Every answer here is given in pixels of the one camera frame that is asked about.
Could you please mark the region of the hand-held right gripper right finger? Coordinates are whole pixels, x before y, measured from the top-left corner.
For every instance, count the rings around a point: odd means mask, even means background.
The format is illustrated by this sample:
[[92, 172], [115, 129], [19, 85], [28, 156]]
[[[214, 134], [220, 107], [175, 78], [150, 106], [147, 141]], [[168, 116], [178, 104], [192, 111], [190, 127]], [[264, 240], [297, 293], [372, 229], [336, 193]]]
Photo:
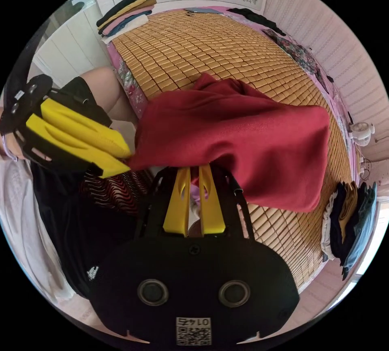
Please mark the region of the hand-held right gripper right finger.
[[209, 164], [199, 167], [199, 193], [202, 235], [223, 234], [226, 225]]

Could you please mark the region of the person's left hand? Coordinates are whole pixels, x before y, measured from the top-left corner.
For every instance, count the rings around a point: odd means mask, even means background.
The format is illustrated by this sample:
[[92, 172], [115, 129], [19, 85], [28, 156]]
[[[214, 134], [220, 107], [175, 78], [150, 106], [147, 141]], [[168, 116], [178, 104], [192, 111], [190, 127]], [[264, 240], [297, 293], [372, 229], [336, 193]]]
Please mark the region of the person's left hand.
[[24, 160], [21, 147], [13, 134], [7, 134], [0, 141], [0, 160]]

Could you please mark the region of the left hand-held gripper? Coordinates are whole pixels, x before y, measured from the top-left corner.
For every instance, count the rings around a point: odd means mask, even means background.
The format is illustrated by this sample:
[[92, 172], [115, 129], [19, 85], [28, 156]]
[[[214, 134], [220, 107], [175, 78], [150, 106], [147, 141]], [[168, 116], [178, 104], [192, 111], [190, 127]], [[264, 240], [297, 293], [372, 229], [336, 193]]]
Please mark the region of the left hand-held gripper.
[[47, 169], [91, 169], [101, 178], [128, 172], [131, 150], [111, 124], [81, 77], [60, 89], [43, 74], [6, 81], [1, 135], [13, 134], [23, 156]]

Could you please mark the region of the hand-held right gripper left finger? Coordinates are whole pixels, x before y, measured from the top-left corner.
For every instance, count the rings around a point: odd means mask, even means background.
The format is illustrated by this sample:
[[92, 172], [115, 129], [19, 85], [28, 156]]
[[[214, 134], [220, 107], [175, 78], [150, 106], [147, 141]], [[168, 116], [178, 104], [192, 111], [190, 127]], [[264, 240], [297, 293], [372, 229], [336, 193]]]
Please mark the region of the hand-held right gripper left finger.
[[162, 225], [164, 232], [187, 237], [190, 210], [190, 168], [179, 168]]

